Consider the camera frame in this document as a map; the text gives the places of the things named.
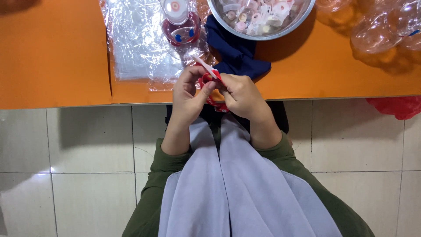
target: right hand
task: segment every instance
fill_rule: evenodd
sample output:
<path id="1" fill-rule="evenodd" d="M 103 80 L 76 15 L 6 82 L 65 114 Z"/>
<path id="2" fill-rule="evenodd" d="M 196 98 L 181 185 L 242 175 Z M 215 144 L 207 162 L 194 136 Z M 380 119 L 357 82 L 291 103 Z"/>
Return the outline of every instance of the right hand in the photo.
<path id="1" fill-rule="evenodd" d="M 219 88 L 226 106 L 234 114 L 250 121 L 259 121 L 272 115 L 256 85 L 248 76 L 221 73 L 226 88 Z"/>

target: white floor tile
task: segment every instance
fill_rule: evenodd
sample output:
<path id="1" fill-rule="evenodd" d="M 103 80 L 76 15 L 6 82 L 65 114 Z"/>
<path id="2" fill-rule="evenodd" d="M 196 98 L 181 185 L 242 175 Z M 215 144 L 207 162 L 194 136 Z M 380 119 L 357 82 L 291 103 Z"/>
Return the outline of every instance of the white floor tile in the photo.
<path id="1" fill-rule="evenodd" d="M 47 109 L 51 171 L 134 172 L 130 106 Z"/>
<path id="2" fill-rule="evenodd" d="M 133 143 L 135 171 L 149 172 L 155 154 L 155 143 L 165 135 L 165 105 L 133 106 Z"/>
<path id="3" fill-rule="evenodd" d="M 134 174 L 53 174 L 58 237 L 121 236 L 135 207 Z"/>
<path id="4" fill-rule="evenodd" d="M 421 114 L 405 120 L 403 170 L 421 170 Z"/>
<path id="5" fill-rule="evenodd" d="M 50 174 L 0 173 L 0 236 L 56 237 Z"/>
<path id="6" fill-rule="evenodd" d="M 348 204 L 375 236 L 396 236 L 401 172 L 330 172 L 313 175 Z"/>
<path id="7" fill-rule="evenodd" d="M 421 171 L 404 171 L 400 190 L 397 236 L 421 236 Z"/>
<path id="8" fill-rule="evenodd" d="M 403 121 L 365 99 L 314 100 L 312 171 L 401 170 Z"/>
<path id="9" fill-rule="evenodd" d="M 0 172 L 50 172 L 45 109 L 0 110 Z"/>
<path id="10" fill-rule="evenodd" d="M 284 101 L 288 117 L 289 133 L 295 156 L 310 170 L 312 152 L 312 101 Z"/>
<path id="11" fill-rule="evenodd" d="M 136 203 L 140 200 L 140 193 L 148 181 L 148 173 L 136 173 Z"/>

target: blue dot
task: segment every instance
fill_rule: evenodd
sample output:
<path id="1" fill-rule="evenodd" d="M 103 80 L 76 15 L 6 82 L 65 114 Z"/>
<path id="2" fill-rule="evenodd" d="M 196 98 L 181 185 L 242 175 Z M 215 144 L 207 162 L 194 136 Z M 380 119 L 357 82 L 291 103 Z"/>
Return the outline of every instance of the blue dot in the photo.
<path id="1" fill-rule="evenodd" d="M 181 42 L 181 35 L 176 35 L 176 41 Z"/>

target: person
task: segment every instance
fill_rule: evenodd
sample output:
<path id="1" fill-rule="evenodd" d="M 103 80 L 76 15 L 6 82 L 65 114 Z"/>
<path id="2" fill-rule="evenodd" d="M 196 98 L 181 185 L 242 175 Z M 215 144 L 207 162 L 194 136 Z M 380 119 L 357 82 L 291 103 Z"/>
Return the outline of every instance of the person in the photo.
<path id="1" fill-rule="evenodd" d="M 187 67 L 173 89 L 167 130 L 123 237 L 374 236 L 347 204 L 295 158 L 286 119 L 247 76 Z M 230 113 L 204 106 L 214 89 Z M 279 108 L 285 115 L 283 105 Z"/>

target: hand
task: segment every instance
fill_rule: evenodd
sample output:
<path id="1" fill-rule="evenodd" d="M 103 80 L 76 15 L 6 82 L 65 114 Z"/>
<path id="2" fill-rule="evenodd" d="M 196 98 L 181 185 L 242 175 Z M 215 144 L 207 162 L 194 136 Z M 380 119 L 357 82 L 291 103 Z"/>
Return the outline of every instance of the hand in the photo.
<path id="1" fill-rule="evenodd" d="M 272 116 L 270 107 L 250 77 L 221 73 L 221 79 L 226 88 L 219 88 L 219 92 L 234 114 L 250 121 Z"/>
<path id="2" fill-rule="evenodd" d="M 172 120 L 177 126 L 188 127 L 197 119 L 207 98 L 216 86 L 214 81 L 209 81 L 195 97 L 195 83 L 205 73 L 206 70 L 202 66 L 187 67 L 181 73 L 180 78 L 174 84 L 173 113 L 170 122 Z"/>
<path id="3" fill-rule="evenodd" d="M 174 84 L 173 112 L 161 149 L 168 155 L 186 153 L 190 147 L 189 126 L 197 119 L 216 83 L 209 81 L 196 94 L 196 81 L 206 73 L 202 66 L 187 67 Z"/>
<path id="4" fill-rule="evenodd" d="M 236 115 L 250 120 L 251 145 L 268 149 L 282 140 L 282 132 L 276 125 L 269 105 L 260 95 L 248 76 L 221 73 L 226 88 L 219 88 L 226 106 Z"/>

